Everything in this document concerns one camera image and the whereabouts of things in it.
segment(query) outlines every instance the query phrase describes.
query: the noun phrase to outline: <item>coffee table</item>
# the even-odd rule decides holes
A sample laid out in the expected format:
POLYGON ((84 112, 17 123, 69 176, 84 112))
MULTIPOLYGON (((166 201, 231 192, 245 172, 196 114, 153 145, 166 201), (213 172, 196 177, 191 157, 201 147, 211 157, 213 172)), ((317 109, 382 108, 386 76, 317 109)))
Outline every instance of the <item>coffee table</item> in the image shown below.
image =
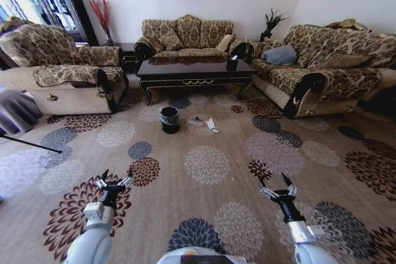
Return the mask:
POLYGON ((242 85, 238 94, 241 99, 256 70, 243 60, 233 62, 231 65, 223 56, 153 57, 143 61, 137 76, 147 105, 153 104, 151 88, 242 85))

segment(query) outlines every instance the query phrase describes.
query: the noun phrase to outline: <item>floral carpet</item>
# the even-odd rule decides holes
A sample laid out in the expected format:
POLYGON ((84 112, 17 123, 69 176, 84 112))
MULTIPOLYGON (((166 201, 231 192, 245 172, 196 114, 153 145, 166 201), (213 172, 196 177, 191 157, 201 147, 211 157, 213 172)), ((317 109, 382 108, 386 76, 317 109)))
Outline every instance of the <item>floral carpet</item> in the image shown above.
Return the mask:
POLYGON ((284 189, 281 172, 340 263, 396 263, 396 124, 369 113, 291 120, 256 89, 243 101, 237 91, 159 89, 146 106, 132 88, 117 114, 44 117, 19 136, 62 154, 0 143, 1 263, 61 263, 107 168, 111 181, 134 175, 117 201, 109 263, 156 263, 190 245, 293 263, 283 215, 259 193, 258 178, 284 189), (158 120, 168 105, 180 113, 173 135, 158 120))

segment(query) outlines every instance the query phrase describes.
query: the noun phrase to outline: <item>black bucket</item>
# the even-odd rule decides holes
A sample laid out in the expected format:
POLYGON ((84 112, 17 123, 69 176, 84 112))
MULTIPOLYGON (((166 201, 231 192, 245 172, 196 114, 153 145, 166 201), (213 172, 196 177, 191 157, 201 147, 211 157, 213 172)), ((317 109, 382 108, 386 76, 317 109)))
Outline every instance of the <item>black bucket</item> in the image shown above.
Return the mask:
POLYGON ((177 108, 168 106, 161 109, 160 118, 162 123, 162 131, 167 134, 173 134, 179 131, 179 111, 177 108))

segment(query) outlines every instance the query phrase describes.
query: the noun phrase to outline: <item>tripod leg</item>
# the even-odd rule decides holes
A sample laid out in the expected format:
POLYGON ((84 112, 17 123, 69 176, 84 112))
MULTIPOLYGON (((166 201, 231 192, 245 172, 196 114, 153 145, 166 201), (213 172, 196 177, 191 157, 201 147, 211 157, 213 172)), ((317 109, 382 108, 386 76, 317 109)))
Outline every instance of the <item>tripod leg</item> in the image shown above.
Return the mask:
POLYGON ((24 143, 24 144, 26 144, 26 145, 31 145, 31 146, 33 146, 33 147, 42 148, 42 149, 44 149, 44 150, 54 151, 55 153, 58 153, 58 154, 61 154, 61 153, 62 153, 62 151, 55 150, 55 149, 53 149, 53 148, 43 147, 42 145, 36 145, 35 143, 26 142, 26 141, 24 141, 24 140, 19 140, 19 139, 13 138, 13 137, 5 136, 5 135, 0 135, 0 137, 6 138, 6 139, 9 139, 9 140, 13 140, 13 141, 15 141, 15 142, 24 143))

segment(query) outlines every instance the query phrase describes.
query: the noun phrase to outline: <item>patterned sofa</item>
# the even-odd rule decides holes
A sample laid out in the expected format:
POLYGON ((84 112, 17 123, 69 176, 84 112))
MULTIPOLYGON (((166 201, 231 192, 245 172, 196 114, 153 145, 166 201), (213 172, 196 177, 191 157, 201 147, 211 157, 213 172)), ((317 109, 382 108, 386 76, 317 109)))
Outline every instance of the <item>patterned sofa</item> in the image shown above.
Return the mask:
POLYGON ((193 15, 185 15, 177 20, 144 20, 143 37, 135 44, 136 57, 139 61, 156 57, 192 57, 192 56, 227 56, 237 54, 243 57, 247 43, 234 40, 228 51, 221 52, 216 46, 226 34, 234 33, 234 24, 227 20, 201 20, 193 15), (177 34, 177 38, 167 39, 167 45, 161 39, 168 32, 177 34))
POLYGON ((347 113, 360 99, 396 84, 396 36, 297 25, 283 41, 252 42, 247 61, 258 70, 253 84, 283 109, 288 117, 347 113), (273 65, 262 59, 264 51, 292 45, 296 64, 273 65), (343 68, 341 59, 365 62, 343 68), (333 64, 338 59, 338 66, 333 64))
POLYGON ((16 66, 0 71, 0 84, 28 91, 43 114, 118 111, 128 86, 119 48, 78 48, 63 28, 34 23, 1 35, 0 48, 16 66))

